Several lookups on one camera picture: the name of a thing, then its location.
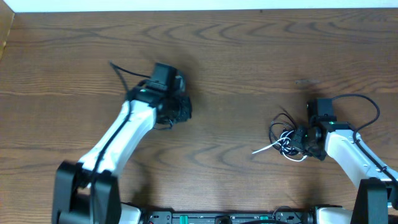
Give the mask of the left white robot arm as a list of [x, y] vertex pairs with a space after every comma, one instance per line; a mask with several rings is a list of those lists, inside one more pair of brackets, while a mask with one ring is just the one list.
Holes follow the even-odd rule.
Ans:
[[139, 208], [121, 202], [118, 178], [141, 139], [156, 124], [192, 117], [186, 94], [147, 103], [126, 100], [115, 122], [77, 163], [62, 162], [55, 173], [52, 223], [139, 223]]

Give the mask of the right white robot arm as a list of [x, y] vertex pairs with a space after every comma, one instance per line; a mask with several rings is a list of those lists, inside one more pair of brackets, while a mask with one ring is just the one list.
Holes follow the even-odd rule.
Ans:
[[388, 209], [397, 209], [397, 171], [367, 147], [348, 123], [321, 122], [298, 127], [289, 146], [303, 156], [334, 159], [358, 189], [353, 210], [319, 205], [305, 213], [302, 223], [397, 223]]

